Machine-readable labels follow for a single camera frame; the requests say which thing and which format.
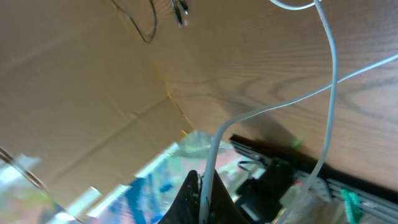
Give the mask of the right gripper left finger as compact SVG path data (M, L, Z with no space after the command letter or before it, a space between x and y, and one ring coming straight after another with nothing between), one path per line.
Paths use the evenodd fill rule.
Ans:
M159 224L198 224L200 185L198 173L191 170L171 207L159 221Z

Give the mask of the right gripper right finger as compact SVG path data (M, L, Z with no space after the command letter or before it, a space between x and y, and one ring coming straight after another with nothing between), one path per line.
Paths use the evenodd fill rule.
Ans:
M210 224L247 224L235 207L218 173L215 172L210 203Z

